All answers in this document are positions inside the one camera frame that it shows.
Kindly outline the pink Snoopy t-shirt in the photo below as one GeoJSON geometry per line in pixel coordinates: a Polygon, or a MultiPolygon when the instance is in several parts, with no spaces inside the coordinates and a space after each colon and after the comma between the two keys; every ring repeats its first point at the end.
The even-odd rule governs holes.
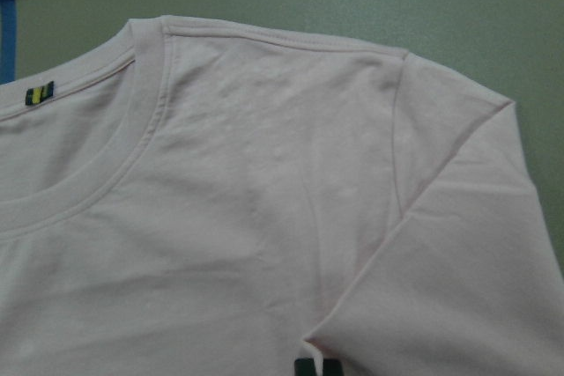
{"type": "Polygon", "coordinates": [[[1,88],[4,375],[560,375],[515,103],[400,48],[132,19],[1,88]]]}

